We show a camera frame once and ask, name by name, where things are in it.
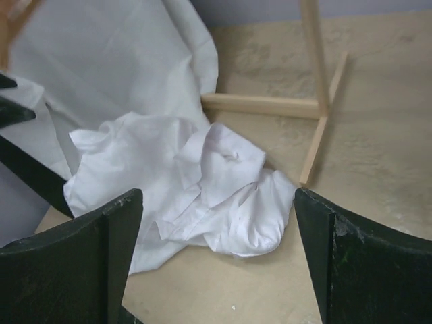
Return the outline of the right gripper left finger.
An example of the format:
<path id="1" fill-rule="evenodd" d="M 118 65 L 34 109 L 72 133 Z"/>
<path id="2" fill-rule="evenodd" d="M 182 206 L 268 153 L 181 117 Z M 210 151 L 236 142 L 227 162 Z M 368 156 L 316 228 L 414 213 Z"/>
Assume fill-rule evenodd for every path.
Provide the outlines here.
<path id="1" fill-rule="evenodd" d="M 142 200 L 132 189 L 1 248 L 1 322 L 119 323 Z"/>

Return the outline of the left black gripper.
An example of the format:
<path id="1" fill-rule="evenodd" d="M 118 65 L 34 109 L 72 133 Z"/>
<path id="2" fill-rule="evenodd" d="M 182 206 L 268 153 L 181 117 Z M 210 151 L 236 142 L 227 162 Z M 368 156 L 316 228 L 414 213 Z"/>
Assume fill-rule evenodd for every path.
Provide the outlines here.
<path id="1" fill-rule="evenodd" d="M 17 87 L 14 79 L 1 73 L 1 90 Z M 1 128 L 35 118 L 36 113 L 32 110 L 1 96 Z M 69 218 L 73 217 L 63 194 L 66 180 L 2 136 L 1 162 L 52 207 Z"/>

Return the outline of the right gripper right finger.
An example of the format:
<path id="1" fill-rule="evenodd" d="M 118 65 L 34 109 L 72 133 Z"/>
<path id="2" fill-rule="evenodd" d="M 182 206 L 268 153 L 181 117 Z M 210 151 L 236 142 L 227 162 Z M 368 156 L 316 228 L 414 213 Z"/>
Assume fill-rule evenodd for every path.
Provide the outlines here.
<path id="1" fill-rule="evenodd" d="M 294 208 L 323 323 L 431 322 L 431 241 L 307 188 Z"/>

